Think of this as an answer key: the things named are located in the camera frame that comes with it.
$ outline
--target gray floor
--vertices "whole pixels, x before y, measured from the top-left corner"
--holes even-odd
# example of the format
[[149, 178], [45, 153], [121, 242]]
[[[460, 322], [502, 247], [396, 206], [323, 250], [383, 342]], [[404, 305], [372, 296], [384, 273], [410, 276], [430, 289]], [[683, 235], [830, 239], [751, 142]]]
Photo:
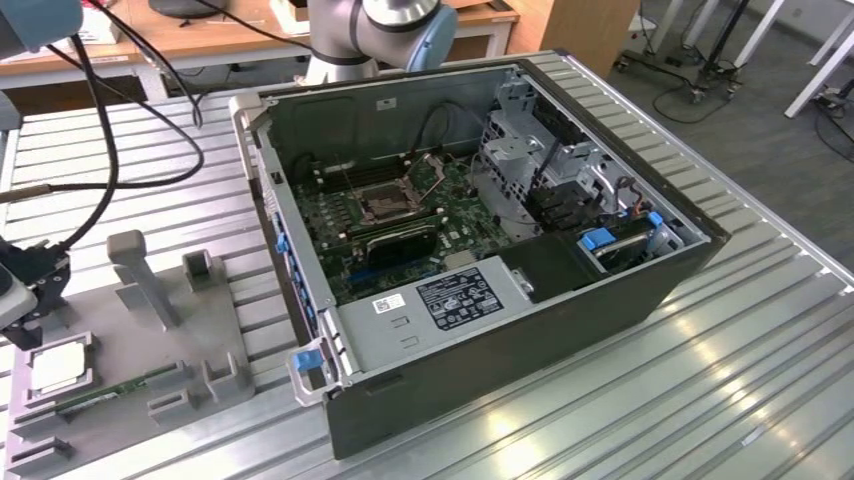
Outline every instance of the gray floor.
[[[671, 30], [671, 47], [679, 42], [679, 32], [699, 1], [686, 2]], [[644, 14], [661, 19], [669, 0], [643, 2]], [[718, 7], [706, 28], [698, 45], [706, 54], [729, 9], [725, 4]], [[743, 17], [725, 51], [726, 59], [735, 59], [757, 23], [758, 17]], [[677, 86], [678, 80], [635, 65], [626, 73], [611, 73], [608, 81], [759, 201], [849, 269], [854, 269], [854, 201], [850, 196], [854, 164], [821, 143], [813, 129], [813, 106], [807, 106], [794, 120], [783, 116], [786, 107], [815, 74], [806, 62], [817, 49], [818, 45], [774, 28], [745, 66], [743, 88], [730, 104], [698, 125], [675, 123], [652, 109], [652, 99], [666, 88]], [[669, 51], [666, 43], [662, 53]], [[841, 86], [851, 77], [854, 68], [842, 66], [830, 84]], [[697, 118], [718, 104], [718, 98], [694, 106], [687, 102], [686, 93], [667, 97], [659, 106], [673, 116]], [[854, 119], [843, 123], [854, 132]], [[841, 148], [846, 148], [838, 135], [831, 135], [831, 128], [825, 124], [822, 132]]]

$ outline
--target barcode sticker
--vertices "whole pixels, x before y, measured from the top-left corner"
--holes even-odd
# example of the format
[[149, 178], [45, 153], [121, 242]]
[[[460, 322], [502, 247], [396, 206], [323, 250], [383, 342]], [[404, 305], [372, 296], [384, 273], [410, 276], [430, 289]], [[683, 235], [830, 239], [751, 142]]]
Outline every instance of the barcode sticker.
[[403, 301], [403, 295], [399, 293], [395, 293], [390, 297], [383, 297], [379, 300], [374, 300], [374, 310], [376, 310], [376, 313], [386, 313], [404, 305], [406, 302]]

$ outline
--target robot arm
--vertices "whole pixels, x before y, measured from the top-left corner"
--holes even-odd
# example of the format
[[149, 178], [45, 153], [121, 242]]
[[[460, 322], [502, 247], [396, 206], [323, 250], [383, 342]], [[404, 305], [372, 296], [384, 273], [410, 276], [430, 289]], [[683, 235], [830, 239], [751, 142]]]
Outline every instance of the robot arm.
[[372, 77], [376, 60], [407, 71], [436, 68], [451, 50], [456, 10], [439, 0], [308, 0], [308, 15], [307, 84]]

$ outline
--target blue latch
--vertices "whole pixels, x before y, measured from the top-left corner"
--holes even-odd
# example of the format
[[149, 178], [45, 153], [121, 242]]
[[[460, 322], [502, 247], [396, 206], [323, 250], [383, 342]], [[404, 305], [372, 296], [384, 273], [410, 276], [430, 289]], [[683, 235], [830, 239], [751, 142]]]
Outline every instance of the blue latch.
[[279, 238], [276, 238], [276, 252], [283, 254], [288, 251], [288, 237], [284, 236], [284, 232], [279, 233]]
[[661, 227], [662, 223], [665, 223], [665, 219], [658, 212], [650, 212], [646, 218], [650, 220], [650, 222], [652, 222], [655, 228]]
[[614, 243], [616, 238], [611, 235], [607, 228], [596, 228], [584, 235], [582, 235], [582, 244], [587, 247], [587, 250], [595, 250], [604, 245]]
[[299, 372], [307, 372], [312, 368], [318, 368], [320, 365], [323, 365], [323, 355], [320, 354], [320, 350], [299, 352], [294, 357], [294, 366]]

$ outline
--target green circuit board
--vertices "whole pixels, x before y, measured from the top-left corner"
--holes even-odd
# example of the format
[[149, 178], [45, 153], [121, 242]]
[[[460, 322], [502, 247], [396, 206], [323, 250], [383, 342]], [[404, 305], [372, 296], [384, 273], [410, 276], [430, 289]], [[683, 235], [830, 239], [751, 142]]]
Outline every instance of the green circuit board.
[[[390, 222], [390, 226], [366, 224], [366, 201], [358, 188], [322, 193], [314, 185], [295, 187], [299, 210], [339, 305], [443, 273], [448, 270], [444, 261], [448, 255], [468, 251], [475, 259], [480, 259], [511, 243], [480, 198], [467, 194], [468, 172], [463, 162], [446, 164], [442, 168], [444, 180], [438, 185], [438, 172], [428, 165], [419, 165], [407, 172], [412, 190], [419, 195], [434, 185], [435, 189], [423, 198], [422, 211], [412, 220]], [[438, 231], [434, 251], [404, 264], [370, 269], [364, 260], [367, 243], [424, 226]]]

